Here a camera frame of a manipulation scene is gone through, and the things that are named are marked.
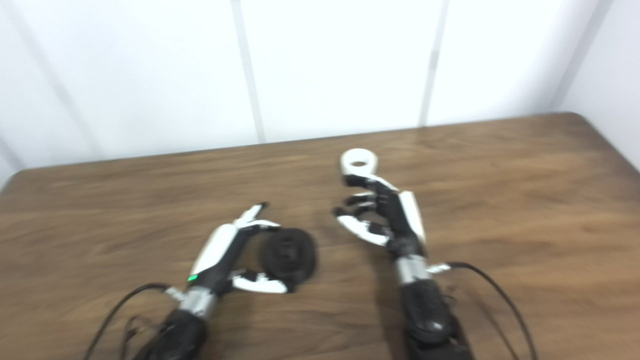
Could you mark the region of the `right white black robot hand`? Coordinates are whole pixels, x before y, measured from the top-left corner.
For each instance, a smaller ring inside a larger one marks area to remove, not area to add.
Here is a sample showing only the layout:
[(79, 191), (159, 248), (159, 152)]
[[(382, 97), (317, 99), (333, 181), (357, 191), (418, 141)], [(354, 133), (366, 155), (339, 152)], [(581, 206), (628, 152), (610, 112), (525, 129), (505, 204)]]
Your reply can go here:
[(418, 204), (411, 191), (400, 191), (373, 174), (347, 174), (348, 187), (365, 189), (333, 209), (338, 223), (361, 240), (387, 248), (391, 257), (427, 257), (425, 231)]

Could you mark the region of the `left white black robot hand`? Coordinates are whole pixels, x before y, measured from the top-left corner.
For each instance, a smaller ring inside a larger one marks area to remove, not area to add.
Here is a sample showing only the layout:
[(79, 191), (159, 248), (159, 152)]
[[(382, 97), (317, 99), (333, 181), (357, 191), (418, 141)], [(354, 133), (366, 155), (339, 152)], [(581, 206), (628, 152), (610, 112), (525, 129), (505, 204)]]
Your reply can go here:
[(187, 278), (186, 292), (200, 291), (218, 297), (230, 289), (245, 292), (286, 294), (283, 280), (249, 269), (234, 269), (249, 240), (261, 231), (278, 231), (281, 225), (259, 214), (269, 204), (256, 203), (231, 223), (217, 227), (196, 258)]

